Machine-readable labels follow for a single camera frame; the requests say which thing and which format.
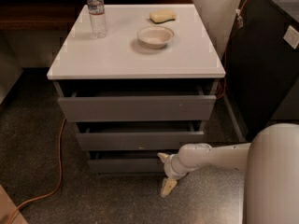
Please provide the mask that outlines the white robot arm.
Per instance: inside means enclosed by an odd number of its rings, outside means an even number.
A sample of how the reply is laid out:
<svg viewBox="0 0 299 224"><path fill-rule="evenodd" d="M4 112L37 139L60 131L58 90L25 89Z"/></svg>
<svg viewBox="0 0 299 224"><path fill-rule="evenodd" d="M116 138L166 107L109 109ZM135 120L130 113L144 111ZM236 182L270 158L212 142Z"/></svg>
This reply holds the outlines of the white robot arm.
<svg viewBox="0 0 299 224"><path fill-rule="evenodd" d="M299 224L299 125L279 123L250 143L212 147L187 144L158 154L164 164L161 195L179 179L208 165L245 173L242 224Z"/></svg>

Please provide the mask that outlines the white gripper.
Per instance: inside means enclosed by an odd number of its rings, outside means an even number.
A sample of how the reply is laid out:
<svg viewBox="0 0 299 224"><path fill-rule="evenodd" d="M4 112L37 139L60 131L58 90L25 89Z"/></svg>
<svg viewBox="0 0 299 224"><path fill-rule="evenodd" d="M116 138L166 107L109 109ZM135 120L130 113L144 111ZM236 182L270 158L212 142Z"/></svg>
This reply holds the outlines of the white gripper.
<svg viewBox="0 0 299 224"><path fill-rule="evenodd" d="M161 196L164 198L169 195L177 185L177 180L188 173L188 169L180 163L177 154L168 155L166 153L158 152L157 155L164 164L164 171L168 177L163 180L161 188Z"/></svg>

